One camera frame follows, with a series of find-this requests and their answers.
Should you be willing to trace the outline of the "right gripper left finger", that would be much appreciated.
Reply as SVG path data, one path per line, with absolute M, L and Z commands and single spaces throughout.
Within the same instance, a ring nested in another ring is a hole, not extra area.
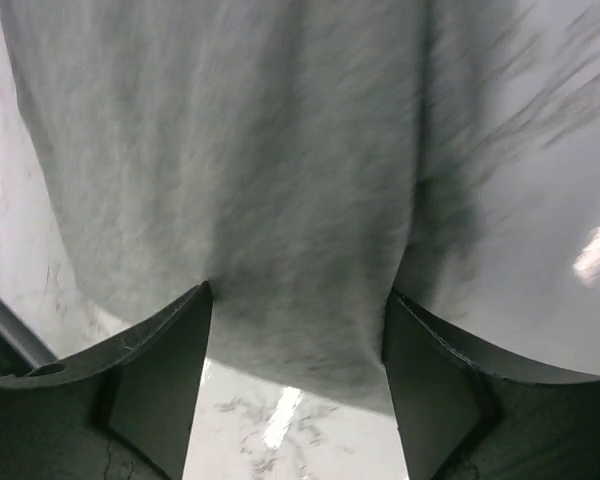
M 86 350 L 0 373 L 0 479 L 181 478 L 212 305 L 204 283 Z

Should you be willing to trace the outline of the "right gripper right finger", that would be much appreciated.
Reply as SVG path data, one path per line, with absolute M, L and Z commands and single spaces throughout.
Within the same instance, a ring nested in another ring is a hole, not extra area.
M 600 376 L 468 333 L 392 291 L 383 364 L 411 479 L 600 479 Z

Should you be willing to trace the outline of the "grey t-shirt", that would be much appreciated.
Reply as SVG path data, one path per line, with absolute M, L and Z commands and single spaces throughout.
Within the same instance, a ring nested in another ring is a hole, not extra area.
M 471 229 L 447 1 L 1 1 L 82 294 L 214 295 L 209 356 L 388 413 L 386 300 Z

